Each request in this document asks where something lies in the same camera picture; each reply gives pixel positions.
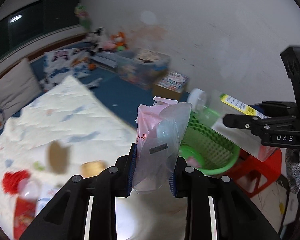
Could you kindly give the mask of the beige pillow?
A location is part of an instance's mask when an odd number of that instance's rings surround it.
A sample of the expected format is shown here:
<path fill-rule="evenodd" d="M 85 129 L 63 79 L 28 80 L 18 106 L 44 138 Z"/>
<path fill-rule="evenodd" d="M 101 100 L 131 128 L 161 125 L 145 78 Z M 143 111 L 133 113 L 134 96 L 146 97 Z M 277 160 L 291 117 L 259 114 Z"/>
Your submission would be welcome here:
<path fill-rule="evenodd" d="M 41 92 L 29 61 L 24 58 L 0 79 L 0 108 L 8 119 Z"/>

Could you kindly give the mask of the clear plastic bottle yellow label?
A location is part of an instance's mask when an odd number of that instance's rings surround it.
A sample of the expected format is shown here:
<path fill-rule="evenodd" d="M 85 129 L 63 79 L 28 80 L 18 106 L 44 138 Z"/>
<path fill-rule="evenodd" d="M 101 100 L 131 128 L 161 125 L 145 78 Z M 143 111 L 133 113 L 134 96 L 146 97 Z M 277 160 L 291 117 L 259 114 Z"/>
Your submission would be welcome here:
<path fill-rule="evenodd" d="M 261 139 L 252 133 L 256 122 L 267 118 L 253 107 L 217 90 L 209 94 L 198 88 L 190 92 L 187 102 L 192 105 L 201 124 L 213 129 L 258 160 L 265 161 L 274 153 L 274 147 L 263 146 Z"/>

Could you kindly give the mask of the blue mattress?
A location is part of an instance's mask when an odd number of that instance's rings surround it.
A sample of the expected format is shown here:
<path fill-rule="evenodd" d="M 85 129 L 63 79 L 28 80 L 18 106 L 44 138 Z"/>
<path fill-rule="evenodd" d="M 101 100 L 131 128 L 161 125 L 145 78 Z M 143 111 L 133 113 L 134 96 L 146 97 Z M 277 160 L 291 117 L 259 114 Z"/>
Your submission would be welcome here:
<path fill-rule="evenodd" d="M 98 78 L 102 80 L 97 88 L 91 90 L 94 95 L 119 118 L 137 128 L 137 109 L 140 105 L 153 104 L 152 91 L 128 83 L 120 79 L 115 72 L 101 67 L 80 81 L 87 85 Z"/>

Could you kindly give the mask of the clear plastic storage bin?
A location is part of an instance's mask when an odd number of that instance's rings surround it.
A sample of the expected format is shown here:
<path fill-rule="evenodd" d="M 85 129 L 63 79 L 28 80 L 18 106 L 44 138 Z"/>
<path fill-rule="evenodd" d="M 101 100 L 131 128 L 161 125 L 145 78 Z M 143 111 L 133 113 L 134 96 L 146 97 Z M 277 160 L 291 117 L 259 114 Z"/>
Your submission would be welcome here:
<path fill-rule="evenodd" d="M 166 54 L 140 48 L 118 52 L 115 59 L 119 77 L 145 90 L 168 71 L 171 62 Z"/>

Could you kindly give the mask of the brown paper scrap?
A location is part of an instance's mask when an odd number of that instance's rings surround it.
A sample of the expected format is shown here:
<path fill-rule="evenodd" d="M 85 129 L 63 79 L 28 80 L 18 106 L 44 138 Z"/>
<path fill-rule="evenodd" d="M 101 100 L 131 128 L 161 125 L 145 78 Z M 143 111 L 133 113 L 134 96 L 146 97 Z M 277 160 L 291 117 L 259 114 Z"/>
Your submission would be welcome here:
<path fill-rule="evenodd" d="M 62 146 L 59 141 L 53 141 L 48 147 L 47 159 L 52 172 L 56 174 L 65 174 L 69 165 L 68 147 Z"/>

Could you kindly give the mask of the orange fox plush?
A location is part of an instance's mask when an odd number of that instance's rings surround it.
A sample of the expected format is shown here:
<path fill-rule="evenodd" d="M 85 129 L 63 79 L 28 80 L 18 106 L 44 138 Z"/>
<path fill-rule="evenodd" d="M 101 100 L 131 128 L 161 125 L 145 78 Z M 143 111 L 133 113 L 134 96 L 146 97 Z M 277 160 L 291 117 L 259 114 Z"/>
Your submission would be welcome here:
<path fill-rule="evenodd" d="M 120 31 L 115 35 L 111 35 L 110 39 L 112 40 L 113 44 L 115 44 L 116 51 L 124 51 L 128 49 L 125 33 Z"/>

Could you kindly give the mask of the white quilted blanket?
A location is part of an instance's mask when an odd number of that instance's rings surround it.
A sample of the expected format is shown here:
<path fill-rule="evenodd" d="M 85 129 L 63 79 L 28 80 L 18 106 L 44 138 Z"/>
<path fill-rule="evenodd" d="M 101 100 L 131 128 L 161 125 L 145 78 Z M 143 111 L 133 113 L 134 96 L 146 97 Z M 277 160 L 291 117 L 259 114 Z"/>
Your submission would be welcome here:
<path fill-rule="evenodd" d="M 4 193 L 6 172 L 28 170 L 40 185 L 63 186 L 81 165 L 104 161 L 113 166 L 128 154 L 136 131 L 104 106 L 80 81 L 67 77 L 6 121 L 0 135 L 0 227 L 13 236 L 15 196 Z M 65 174 L 52 172 L 48 147 L 59 141 L 68 147 Z M 158 191 L 116 199 L 118 239 L 183 239 L 186 200 L 172 196 L 168 184 Z"/>

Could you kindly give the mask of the black white cow plush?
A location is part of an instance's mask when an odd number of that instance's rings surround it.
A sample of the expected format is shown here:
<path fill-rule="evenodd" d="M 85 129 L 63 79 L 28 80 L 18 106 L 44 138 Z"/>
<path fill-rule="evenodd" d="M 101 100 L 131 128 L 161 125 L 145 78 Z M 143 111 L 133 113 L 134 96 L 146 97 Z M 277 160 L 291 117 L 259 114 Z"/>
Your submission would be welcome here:
<path fill-rule="evenodd" d="M 101 52 L 108 41 L 107 31 L 104 27 L 99 27 L 92 33 L 88 33 L 83 41 L 91 45 L 91 51 Z"/>

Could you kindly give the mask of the green plastic trash basket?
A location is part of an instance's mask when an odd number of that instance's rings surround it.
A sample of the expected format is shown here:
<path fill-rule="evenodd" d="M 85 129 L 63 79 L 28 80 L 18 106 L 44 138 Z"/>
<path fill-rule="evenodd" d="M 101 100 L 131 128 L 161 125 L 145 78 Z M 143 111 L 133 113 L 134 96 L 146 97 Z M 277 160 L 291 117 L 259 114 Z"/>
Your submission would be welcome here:
<path fill-rule="evenodd" d="M 206 176 L 225 173 L 234 166 L 240 148 L 213 129 L 201 124 L 194 113 L 181 141 L 179 155 Z"/>

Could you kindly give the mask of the red plastic stool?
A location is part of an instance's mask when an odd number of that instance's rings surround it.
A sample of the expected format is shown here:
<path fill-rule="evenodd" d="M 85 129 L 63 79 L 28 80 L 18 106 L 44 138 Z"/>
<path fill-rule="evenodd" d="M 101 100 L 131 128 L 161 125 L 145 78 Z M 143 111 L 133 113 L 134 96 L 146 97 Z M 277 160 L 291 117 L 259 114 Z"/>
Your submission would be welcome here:
<path fill-rule="evenodd" d="M 238 161 L 225 174 L 252 198 L 281 176 L 282 152 L 276 149 L 265 161 L 240 150 Z"/>

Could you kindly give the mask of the grey knit glove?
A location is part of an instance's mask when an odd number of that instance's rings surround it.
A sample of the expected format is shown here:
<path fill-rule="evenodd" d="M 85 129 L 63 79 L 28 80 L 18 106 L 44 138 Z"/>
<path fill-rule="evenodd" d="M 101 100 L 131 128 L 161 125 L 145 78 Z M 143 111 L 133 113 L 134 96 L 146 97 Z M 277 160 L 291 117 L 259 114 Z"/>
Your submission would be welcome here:
<path fill-rule="evenodd" d="M 300 191 L 300 150 L 286 150 L 286 177 L 292 193 Z"/>

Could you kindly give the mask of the tan round cup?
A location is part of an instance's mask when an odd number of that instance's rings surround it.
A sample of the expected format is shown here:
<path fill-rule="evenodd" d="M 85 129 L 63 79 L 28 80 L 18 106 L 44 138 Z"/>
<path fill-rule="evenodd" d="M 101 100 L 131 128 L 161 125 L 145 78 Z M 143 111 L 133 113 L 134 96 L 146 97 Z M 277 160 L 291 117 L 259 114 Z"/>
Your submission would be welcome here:
<path fill-rule="evenodd" d="M 98 176 L 106 168 L 104 161 L 90 161 L 81 165 L 81 175 L 83 178 Z"/>

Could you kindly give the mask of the colourful wall hanging toy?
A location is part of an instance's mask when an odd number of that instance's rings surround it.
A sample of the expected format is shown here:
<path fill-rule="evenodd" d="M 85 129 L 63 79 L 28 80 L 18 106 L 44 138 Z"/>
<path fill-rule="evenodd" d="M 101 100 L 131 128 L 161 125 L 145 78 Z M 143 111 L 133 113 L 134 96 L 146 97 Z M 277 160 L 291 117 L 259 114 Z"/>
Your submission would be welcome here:
<path fill-rule="evenodd" d="M 74 10 L 75 16 L 79 19 L 80 25 L 86 29 L 87 31 L 90 30 L 91 27 L 91 20 L 89 17 L 88 12 L 86 11 L 86 8 L 81 3 L 78 3 L 78 5 L 75 7 Z"/>

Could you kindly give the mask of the dark window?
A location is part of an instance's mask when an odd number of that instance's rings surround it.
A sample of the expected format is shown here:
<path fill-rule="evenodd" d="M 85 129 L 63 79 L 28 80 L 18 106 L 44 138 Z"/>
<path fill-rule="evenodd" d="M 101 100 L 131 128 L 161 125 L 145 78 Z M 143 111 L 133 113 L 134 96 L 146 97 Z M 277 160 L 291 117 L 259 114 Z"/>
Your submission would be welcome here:
<path fill-rule="evenodd" d="M 79 24 L 79 0 L 38 0 L 0 20 L 0 59 L 45 34 Z"/>

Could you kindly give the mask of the cardboard box with books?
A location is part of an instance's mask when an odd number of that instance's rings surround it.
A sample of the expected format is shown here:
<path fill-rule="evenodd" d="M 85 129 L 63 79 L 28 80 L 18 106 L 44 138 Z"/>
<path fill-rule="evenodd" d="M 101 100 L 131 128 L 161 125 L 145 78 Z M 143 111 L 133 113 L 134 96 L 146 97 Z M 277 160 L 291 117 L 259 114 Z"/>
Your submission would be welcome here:
<path fill-rule="evenodd" d="M 153 83 L 152 95 L 172 100 L 180 100 L 190 78 L 179 72 L 169 70 Z"/>

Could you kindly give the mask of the butterfly print pillow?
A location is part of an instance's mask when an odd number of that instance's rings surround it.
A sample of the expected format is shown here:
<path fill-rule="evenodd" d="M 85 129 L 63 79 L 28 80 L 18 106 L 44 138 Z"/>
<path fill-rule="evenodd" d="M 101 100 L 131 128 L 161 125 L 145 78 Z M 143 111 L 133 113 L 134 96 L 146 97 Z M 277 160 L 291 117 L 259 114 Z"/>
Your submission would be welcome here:
<path fill-rule="evenodd" d="M 90 54 L 86 48 L 70 48 L 44 53 L 43 78 L 45 91 L 60 84 L 68 75 L 82 79 L 90 75 Z"/>

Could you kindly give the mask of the clear pink plastic bag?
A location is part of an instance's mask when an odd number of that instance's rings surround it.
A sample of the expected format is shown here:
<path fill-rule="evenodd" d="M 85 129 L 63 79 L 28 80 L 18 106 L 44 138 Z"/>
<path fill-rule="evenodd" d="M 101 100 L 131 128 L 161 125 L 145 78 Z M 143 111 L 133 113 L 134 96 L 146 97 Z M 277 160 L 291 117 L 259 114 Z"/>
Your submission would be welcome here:
<path fill-rule="evenodd" d="M 137 109 L 137 154 L 132 188 L 138 194 L 158 190 L 173 174 L 192 105 L 154 97 Z"/>

